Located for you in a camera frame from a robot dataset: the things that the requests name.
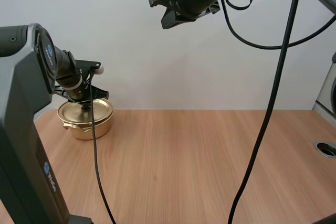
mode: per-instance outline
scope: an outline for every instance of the wooden tabletop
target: wooden tabletop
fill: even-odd
[[[263,111],[116,110],[97,144],[117,223],[226,223],[263,118]],[[73,138],[56,110],[36,126],[70,213],[110,223],[93,142]],[[273,114],[234,223],[312,223],[336,212],[336,160],[315,141],[336,143],[317,113]],[[3,206],[0,223],[11,223]]]

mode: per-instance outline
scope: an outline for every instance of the pot lid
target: pot lid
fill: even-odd
[[[112,104],[106,99],[93,101],[94,122],[109,118],[113,112]],[[79,103],[66,102],[58,109],[58,117],[67,123],[83,125],[91,124],[91,108],[83,109]]]

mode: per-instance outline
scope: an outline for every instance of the gold pot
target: gold pot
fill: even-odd
[[[57,112],[65,129],[70,129],[74,137],[92,140],[91,110],[83,109],[79,103],[66,102]],[[96,138],[105,135],[111,128],[113,106],[106,99],[93,101],[94,129]]]

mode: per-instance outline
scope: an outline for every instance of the text logo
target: text logo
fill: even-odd
[[[50,184],[51,184],[51,187],[52,187],[53,190],[56,192],[55,182],[54,182],[54,180],[52,179],[52,175],[51,175],[51,172],[50,172],[50,167],[49,167],[48,162],[45,162],[45,163],[44,163],[44,172],[45,172],[45,174],[48,174],[48,179],[49,179],[49,182],[50,182]]]

